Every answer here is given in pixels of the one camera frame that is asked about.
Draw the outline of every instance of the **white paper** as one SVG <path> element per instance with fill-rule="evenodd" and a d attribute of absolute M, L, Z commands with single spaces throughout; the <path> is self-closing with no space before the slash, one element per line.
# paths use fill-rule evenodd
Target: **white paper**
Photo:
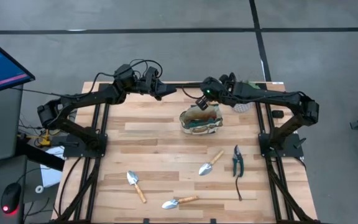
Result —
<path fill-rule="evenodd" d="M 61 159 L 63 159 L 63 146 L 53 147 L 51 149 L 46 150 L 46 153 L 52 154 L 54 156 L 57 156 Z M 41 175 L 42 175 L 42 185 L 46 187 L 50 187 L 52 185 L 55 185 L 60 182 L 60 179 L 62 178 L 62 172 L 59 170 L 54 169 L 48 169 L 49 167 L 45 165 L 40 165 L 41 169 Z"/>

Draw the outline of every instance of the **gray floor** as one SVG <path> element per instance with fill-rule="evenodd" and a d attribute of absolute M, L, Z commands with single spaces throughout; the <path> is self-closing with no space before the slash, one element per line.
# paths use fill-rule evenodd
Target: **gray floor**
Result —
<path fill-rule="evenodd" d="M 257 0 L 256 5 L 262 27 L 358 27 L 358 1 Z M 253 27 L 253 21 L 244 0 L 0 0 L 0 30 L 156 27 Z M 319 219 L 358 223 L 358 131 L 349 127 L 358 119 L 358 32 L 263 38 L 272 80 L 309 94 L 321 106 L 319 123 L 300 129 L 307 137 L 305 160 Z M 264 79 L 253 33 L 0 35 L 0 45 L 37 77 L 25 87 L 40 91 L 78 93 L 97 72 L 113 72 L 134 58 L 160 62 L 165 81 L 229 72 L 242 80 Z M 38 126 L 36 108 L 51 99 L 24 93 L 25 123 Z M 48 197 L 54 201 L 56 187 L 33 193 L 39 174 L 29 174 L 27 183 L 26 202 L 36 200 L 32 211 Z M 26 223 L 49 218 L 42 213 Z"/>

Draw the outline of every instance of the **wooden tabletop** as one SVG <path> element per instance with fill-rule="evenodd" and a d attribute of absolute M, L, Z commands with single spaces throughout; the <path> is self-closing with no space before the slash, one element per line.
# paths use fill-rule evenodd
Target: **wooden tabletop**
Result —
<path fill-rule="evenodd" d="M 88 92 L 91 82 L 84 84 Z M 284 91 L 283 83 L 267 83 L 269 90 Z M 186 89 L 193 96 L 201 96 L 199 89 Z M 156 101 L 151 96 L 130 94 L 125 103 L 110 107 L 106 156 L 101 161 L 98 188 L 92 222 L 140 223 L 144 218 L 159 223 L 218 223 L 275 222 L 272 197 L 265 160 L 260 155 L 257 135 L 259 124 L 255 106 L 246 113 L 236 113 L 230 106 L 219 105 L 223 113 L 223 127 L 214 134 L 194 136 L 180 129 L 179 115 L 194 104 L 181 90 Z M 101 105 L 99 127 L 104 105 Z M 276 126 L 291 117 L 288 108 L 283 119 L 275 119 Z M 91 126 L 94 106 L 80 108 L 76 122 Z M 264 106 L 266 130 L 269 130 Z M 244 158 L 244 176 L 238 186 L 243 201 L 238 200 L 235 177 L 232 176 L 233 149 L 238 144 Z M 223 156 L 205 176 L 198 169 L 210 161 L 220 150 Z M 66 161 L 62 182 L 76 158 Z M 283 158 L 288 189 L 300 207 L 311 218 L 317 218 L 305 168 L 293 158 Z M 69 178 L 63 196 L 67 207 L 78 192 L 83 159 Z M 128 184 L 126 172 L 139 176 L 139 187 L 147 203 L 143 204 L 134 186 Z M 282 195 L 282 217 L 286 218 Z M 178 208 L 164 210 L 162 204 L 173 198 L 197 195 L 199 200 L 184 203 Z M 85 217 L 88 194 L 83 202 L 81 217 Z"/>

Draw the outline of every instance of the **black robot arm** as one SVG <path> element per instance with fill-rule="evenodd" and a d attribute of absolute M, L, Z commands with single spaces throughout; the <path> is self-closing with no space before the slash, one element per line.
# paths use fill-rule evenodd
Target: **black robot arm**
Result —
<path fill-rule="evenodd" d="M 39 106 L 37 111 L 42 126 L 45 129 L 60 129 L 79 138 L 80 141 L 69 141 L 75 147 L 85 144 L 87 150 L 97 150 L 100 145 L 99 134 L 91 127 L 82 127 L 68 119 L 74 109 L 101 103 L 118 105 L 125 101 L 128 93 L 148 94 L 161 100 L 163 96 L 176 92 L 174 86 L 164 84 L 158 79 L 158 70 L 153 67 L 150 67 L 143 77 L 138 78 L 132 67 L 124 64 L 113 76 L 114 82 L 103 90 L 62 96 Z"/>
<path fill-rule="evenodd" d="M 270 146 L 280 149 L 285 138 L 298 128 L 311 126 L 318 122 L 319 104 L 300 91 L 280 92 L 255 89 L 248 83 L 237 82 L 233 73 L 222 75 L 219 80 L 208 77 L 200 85 L 204 97 L 196 104 L 204 110 L 208 101 L 217 101 L 234 106 L 238 103 L 260 102 L 271 105 L 286 106 L 294 116 L 280 128 L 270 132 Z"/>

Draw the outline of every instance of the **pruning shears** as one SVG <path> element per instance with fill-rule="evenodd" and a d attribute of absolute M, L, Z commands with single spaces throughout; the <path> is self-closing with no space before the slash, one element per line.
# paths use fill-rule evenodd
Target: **pruning shears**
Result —
<path fill-rule="evenodd" d="M 242 160 L 242 156 L 241 156 L 241 152 L 239 149 L 239 146 L 236 145 L 234 147 L 234 156 L 233 156 L 233 177 L 236 176 L 237 173 L 237 163 L 240 163 L 240 174 L 238 175 L 239 177 L 242 177 L 242 175 L 244 174 L 244 161 Z"/>

